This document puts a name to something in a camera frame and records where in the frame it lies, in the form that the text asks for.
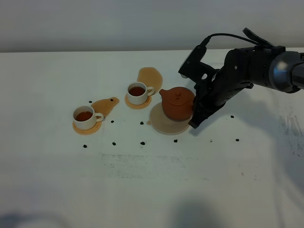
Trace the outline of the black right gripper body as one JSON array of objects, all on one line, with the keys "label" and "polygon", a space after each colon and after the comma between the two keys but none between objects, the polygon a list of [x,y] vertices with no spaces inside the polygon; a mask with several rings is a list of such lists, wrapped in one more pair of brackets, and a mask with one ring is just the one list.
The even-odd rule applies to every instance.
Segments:
[{"label": "black right gripper body", "polygon": [[275,89],[272,65],[284,51],[283,46],[236,48],[227,53],[221,69],[204,65],[207,81],[205,85],[195,85],[194,114],[213,114],[241,90],[253,85]]}]

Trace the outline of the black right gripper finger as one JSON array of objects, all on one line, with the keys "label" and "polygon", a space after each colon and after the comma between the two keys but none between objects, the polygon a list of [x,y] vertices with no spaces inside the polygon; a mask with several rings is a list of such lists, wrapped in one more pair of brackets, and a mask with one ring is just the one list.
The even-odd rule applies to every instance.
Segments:
[{"label": "black right gripper finger", "polygon": [[214,106],[203,102],[196,102],[193,107],[192,118],[189,120],[188,125],[194,129],[198,128],[203,121],[212,116],[224,105],[225,104]]}]

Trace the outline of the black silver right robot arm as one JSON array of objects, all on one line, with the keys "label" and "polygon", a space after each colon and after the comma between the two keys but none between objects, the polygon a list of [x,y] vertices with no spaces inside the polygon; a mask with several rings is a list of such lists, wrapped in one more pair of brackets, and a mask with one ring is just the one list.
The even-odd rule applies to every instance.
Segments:
[{"label": "black silver right robot arm", "polygon": [[194,110],[189,125],[197,128],[245,88],[259,85],[288,94],[304,87],[303,54],[273,48],[236,48],[229,51],[224,65],[196,85]]}]

